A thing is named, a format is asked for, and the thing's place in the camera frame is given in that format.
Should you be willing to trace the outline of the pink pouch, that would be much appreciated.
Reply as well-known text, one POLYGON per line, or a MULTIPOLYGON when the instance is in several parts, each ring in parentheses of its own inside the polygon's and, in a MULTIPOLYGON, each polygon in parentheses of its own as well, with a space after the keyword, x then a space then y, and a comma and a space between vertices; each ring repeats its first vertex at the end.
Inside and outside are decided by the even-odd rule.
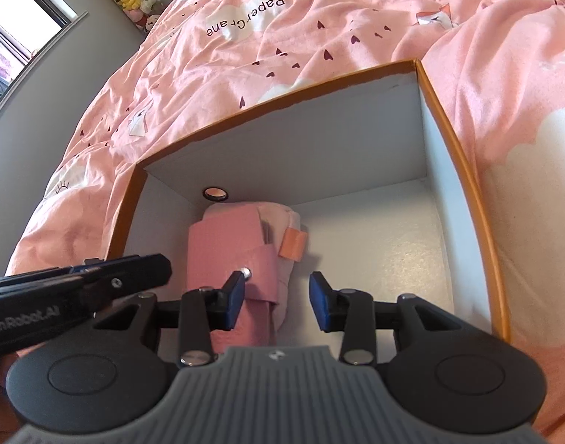
POLYGON ((274 202, 215 203, 189 228, 188 291, 218 289, 235 270, 251 272, 234 329, 211 333, 215 352, 274 343, 287 316, 291 272, 307 239, 301 216, 274 202))

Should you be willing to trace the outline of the orange cardboard box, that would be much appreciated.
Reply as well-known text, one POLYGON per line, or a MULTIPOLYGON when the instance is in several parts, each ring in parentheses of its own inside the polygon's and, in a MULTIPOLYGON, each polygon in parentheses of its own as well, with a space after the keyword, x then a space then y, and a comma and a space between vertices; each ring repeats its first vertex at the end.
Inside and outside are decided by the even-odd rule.
POLYGON ((159 294, 186 283, 187 232, 222 192, 289 206, 307 233, 275 340, 326 345, 309 303, 315 270, 380 301, 414 294, 500 339, 507 296, 479 185, 421 63, 373 67, 277 95, 135 165, 107 257, 163 253, 159 294))

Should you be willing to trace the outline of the small round compact mirror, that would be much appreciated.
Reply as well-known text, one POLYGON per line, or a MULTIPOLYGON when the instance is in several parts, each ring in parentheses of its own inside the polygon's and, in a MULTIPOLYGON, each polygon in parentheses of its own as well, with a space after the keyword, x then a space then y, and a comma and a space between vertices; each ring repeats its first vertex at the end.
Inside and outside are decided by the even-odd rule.
POLYGON ((208 186, 204 188, 202 196, 209 202, 226 202, 229 199, 229 193, 219 186, 208 186))

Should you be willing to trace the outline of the window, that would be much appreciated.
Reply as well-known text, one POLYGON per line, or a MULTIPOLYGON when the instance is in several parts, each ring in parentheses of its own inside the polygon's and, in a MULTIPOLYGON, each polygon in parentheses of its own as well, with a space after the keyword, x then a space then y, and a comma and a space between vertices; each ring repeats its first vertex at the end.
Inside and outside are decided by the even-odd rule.
POLYGON ((0 108, 81 19, 63 0, 0 0, 0 108))

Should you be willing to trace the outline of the pink patterned duvet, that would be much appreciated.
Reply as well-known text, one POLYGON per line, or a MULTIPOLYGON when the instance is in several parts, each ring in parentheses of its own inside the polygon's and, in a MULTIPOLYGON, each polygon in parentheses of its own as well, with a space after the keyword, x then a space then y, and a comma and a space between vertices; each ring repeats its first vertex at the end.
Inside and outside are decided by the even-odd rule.
POLYGON ((403 59, 422 62, 479 183, 512 339, 548 379, 536 428, 565 443, 565 0, 173 0, 78 122, 9 274, 103 253, 153 152, 403 59))

